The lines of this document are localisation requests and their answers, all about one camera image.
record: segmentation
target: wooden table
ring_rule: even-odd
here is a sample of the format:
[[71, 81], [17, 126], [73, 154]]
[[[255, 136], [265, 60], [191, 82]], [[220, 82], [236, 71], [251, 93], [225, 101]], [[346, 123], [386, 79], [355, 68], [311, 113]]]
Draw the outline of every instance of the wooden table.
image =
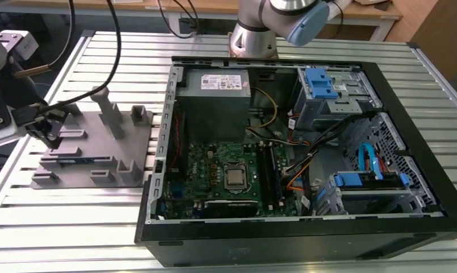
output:
[[[187, 0], [179, 0], [181, 5], [191, 11]], [[203, 19], [229, 19], [236, 20], [237, 0], [192, 0], [199, 18]], [[160, 0], [160, 5], [165, 11], [171, 28], [179, 32], [179, 19], [185, 18], [183, 10], [172, 0]], [[155, 0], [144, 0], [141, 3], [115, 4], [119, 16], [160, 16]], [[109, 15], [104, 0], [75, 0], [76, 13], [81, 15]], [[14, 0], [0, 6], [1, 12], [10, 13], [40, 13], [40, 14], [67, 14], [67, 0]], [[343, 24], [359, 26], [375, 26], [371, 41], [383, 41], [394, 22], [400, 20], [402, 14], [390, 5], [387, 11], [380, 11], [372, 6], [362, 6], [351, 3], [344, 9]], [[328, 24], [339, 24], [340, 19], [335, 18]]]

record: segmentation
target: open computer case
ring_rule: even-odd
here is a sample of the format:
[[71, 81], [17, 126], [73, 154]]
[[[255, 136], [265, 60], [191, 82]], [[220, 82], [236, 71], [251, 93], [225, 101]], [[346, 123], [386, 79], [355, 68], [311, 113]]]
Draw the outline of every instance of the open computer case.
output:
[[165, 267], [384, 259], [457, 190], [374, 63], [173, 57], [135, 242]]

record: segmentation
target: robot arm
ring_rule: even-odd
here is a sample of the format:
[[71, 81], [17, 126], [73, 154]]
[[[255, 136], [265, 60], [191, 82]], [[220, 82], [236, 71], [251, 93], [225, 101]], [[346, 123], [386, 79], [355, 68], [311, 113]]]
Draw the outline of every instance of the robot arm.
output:
[[37, 115], [46, 103], [36, 94], [33, 82], [29, 77], [12, 77], [21, 71], [16, 60], [26, 60], [36, 48], [37, 43], [26, 31], [0, 33], [0, 145], [29, 134], [55, 148], [67, 113], [56, 110]]
[[[335, 2], [344, 9], [351, 0]], [[237, 23], [229, 38], [232, 56], [272, 57], [275, 35], [295, 46], [306, 45], [327, 20], [336, 16], [336, 5], [323, 0], [240, 0]]]

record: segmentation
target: gray robot arm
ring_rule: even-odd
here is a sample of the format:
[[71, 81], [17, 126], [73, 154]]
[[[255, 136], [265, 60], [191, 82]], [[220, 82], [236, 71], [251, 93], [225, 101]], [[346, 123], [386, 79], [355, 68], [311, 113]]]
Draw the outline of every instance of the gray robot arm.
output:
[[323, 28], [328, 14], [328, 5], [322, 0], [240, 0], [229, 39], [232, 55], [272, 57], [275, 35], [303, 46]]

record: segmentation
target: yellow wire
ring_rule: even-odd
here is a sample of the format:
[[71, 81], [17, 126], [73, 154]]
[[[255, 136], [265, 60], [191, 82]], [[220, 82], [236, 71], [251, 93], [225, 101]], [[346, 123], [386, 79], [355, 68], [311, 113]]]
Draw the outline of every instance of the yellow wire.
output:
[[273, 105], [273, 115], [272, 115], [272, 119], [269, 121], [267, 121], [264, 124], [260, 124], [260, 125], [256, 125], [256, 126], [251, 126], [248, 128], [251, 129], [257, 129], [257, 128], [263, 128], [265, 127], [268, 124], [272, 123], [272, 121], [275, 120], [276, 118], [276, 104], [275, 104], [275, 101], [273, 99], [271, 98], [271, 96], [265, 93], [265, 91], [263, 91], [261, 89], [256, 88], [256, 87], [251, 87], [252, 89], [255, 89], [256, 91], [259, 91], [267, 98], [268, 100], [272, 102], [272, 105]]

